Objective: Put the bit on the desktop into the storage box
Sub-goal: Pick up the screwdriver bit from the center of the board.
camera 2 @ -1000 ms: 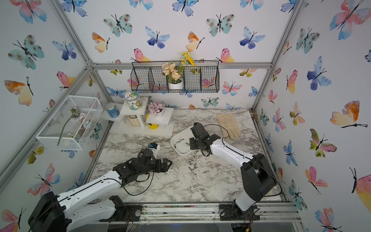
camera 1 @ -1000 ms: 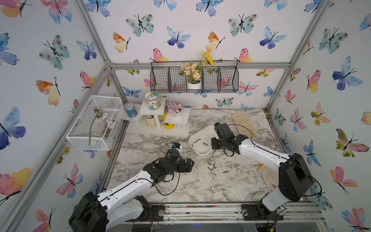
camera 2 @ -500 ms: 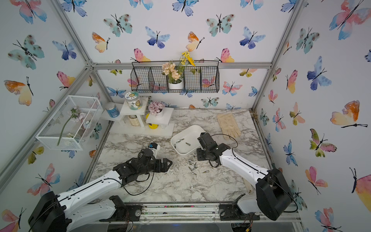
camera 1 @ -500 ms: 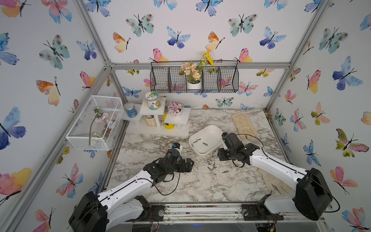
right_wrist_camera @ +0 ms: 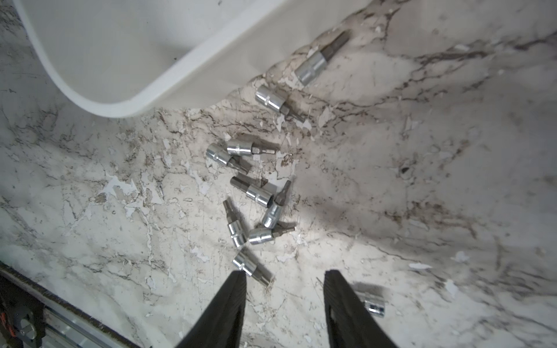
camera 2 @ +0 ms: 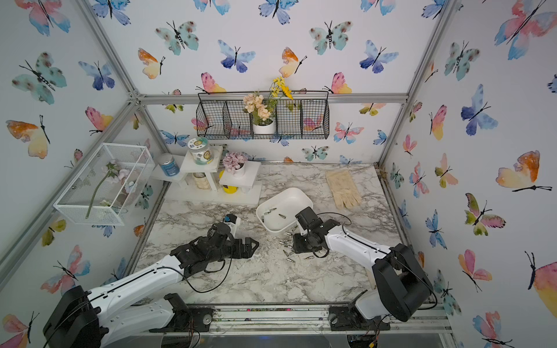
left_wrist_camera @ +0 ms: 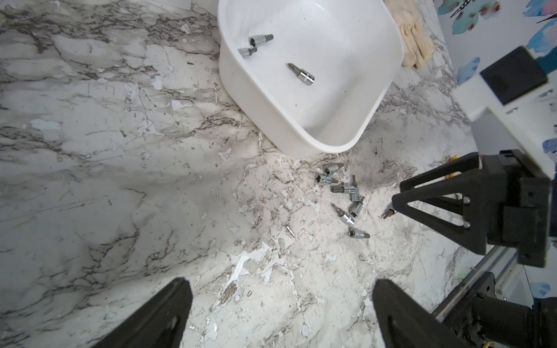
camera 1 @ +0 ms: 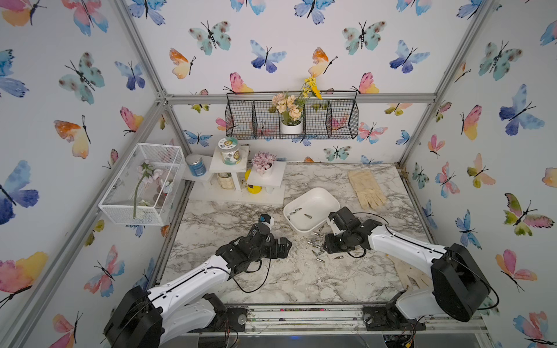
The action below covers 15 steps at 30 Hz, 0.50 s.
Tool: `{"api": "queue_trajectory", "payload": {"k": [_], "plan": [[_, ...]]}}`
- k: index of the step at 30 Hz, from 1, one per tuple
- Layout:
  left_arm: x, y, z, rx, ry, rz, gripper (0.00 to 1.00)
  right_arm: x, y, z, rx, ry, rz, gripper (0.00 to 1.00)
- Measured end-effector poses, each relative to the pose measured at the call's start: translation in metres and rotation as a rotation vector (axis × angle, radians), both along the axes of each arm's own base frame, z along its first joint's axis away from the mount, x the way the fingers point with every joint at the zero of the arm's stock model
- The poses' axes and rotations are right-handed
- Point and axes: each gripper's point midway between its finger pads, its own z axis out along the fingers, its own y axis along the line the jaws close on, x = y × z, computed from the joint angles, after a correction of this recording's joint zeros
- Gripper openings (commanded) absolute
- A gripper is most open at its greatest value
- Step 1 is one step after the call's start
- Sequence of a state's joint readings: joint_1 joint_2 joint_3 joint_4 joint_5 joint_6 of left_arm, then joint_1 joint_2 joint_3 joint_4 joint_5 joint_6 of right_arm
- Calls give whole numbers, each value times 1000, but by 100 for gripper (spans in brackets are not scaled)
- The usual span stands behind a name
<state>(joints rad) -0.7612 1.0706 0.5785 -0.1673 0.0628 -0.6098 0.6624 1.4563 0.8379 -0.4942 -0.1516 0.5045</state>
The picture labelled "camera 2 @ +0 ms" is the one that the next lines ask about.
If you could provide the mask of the white plastic storage box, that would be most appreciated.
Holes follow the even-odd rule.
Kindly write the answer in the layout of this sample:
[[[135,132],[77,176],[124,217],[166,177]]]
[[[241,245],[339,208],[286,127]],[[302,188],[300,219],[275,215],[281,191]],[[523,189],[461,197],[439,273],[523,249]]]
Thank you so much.
[[[276,207],[277,210],[263,216],[264,212]],[[296,214],[306,207],[313,208],[312,200],[299,188],[288,188],[260,204],[256,216],[269,233],[283,233],[297,225]]]

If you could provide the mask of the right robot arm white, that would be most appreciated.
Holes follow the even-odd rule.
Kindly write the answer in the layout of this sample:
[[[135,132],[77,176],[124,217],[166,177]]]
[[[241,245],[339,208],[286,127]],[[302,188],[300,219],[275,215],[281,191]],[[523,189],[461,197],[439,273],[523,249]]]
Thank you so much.
[[[337,252],[372,272],[377,288],[352,302],[358,320],[392,316],[406,322],[434,294],[422,266],[406,245],[369,241],[334,219],[322,220],[310,207],[297,213],[296,219],[301,230],[293,237],[296,254]]]

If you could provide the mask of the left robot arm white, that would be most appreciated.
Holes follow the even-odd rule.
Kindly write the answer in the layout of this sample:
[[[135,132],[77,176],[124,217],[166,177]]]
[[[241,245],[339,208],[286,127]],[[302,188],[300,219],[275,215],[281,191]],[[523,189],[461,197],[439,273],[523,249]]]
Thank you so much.
[[[170,285],[204,272],[213,262],[231,264],[250,259],[259,247],[255,239],[235,238],[240,218],[214,223],[207,235],[173,249],[143,270],[91,290],[68,290],[43,328],[45,347],[105,347],[148,330],[178,325],[188,329],[194,314],[176,294],[138,305]]]

